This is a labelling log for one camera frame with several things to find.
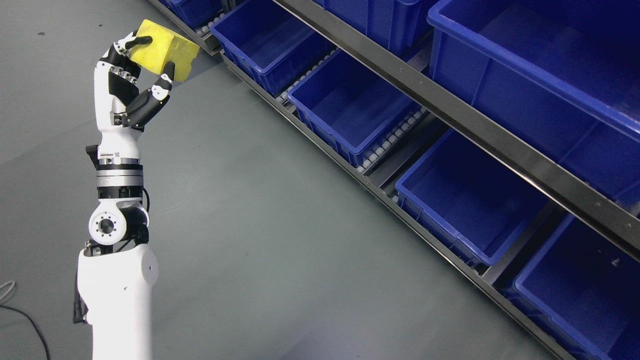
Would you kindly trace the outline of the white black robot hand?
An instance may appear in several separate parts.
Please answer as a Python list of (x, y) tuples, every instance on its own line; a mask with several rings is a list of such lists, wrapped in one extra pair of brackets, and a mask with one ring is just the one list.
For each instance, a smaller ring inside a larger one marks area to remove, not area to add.
[(175, 64), (165, 64), (158, 79), (141, 90), (142, 67), (131, 59), (134, 48), (152, 44), (153, 37), (133, 31), (112, 43), (94, 66), (94, 112), (101, 141), (99, 164), (138, 164), (138, 139), (146, 125), (169, 102)]

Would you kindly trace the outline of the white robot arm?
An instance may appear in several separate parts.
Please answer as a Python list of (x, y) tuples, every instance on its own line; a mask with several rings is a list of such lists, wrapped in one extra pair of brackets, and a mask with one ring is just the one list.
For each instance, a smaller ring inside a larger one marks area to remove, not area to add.
[(96, 170), (98, 206), (78, 254), (73, 321), (92, 333), (94, 360), (151, 360), (158, 259), (149, 244), (143, 167), (137, 158), (86, 153)]

